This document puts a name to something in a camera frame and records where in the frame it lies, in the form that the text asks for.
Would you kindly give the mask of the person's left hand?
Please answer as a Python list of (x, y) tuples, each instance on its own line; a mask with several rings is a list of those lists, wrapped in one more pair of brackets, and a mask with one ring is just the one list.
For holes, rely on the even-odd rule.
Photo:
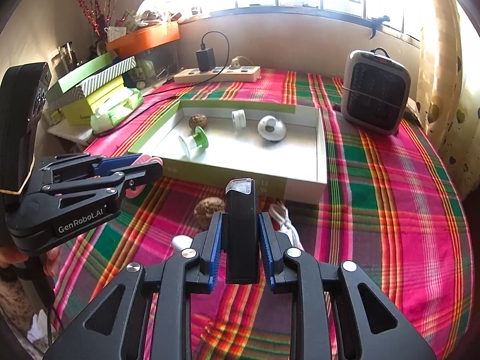
[[(61, 247), (57, 246), (46, 253), (46, 261), (43, 270), (50, 277), (55, 277), (59, 273)], [(19, 252), (13, 245), (6, 245), (0, 248), (0, 266), (1, 268), (10, 267), (10, 265), (25, 263), (29, 257)]]

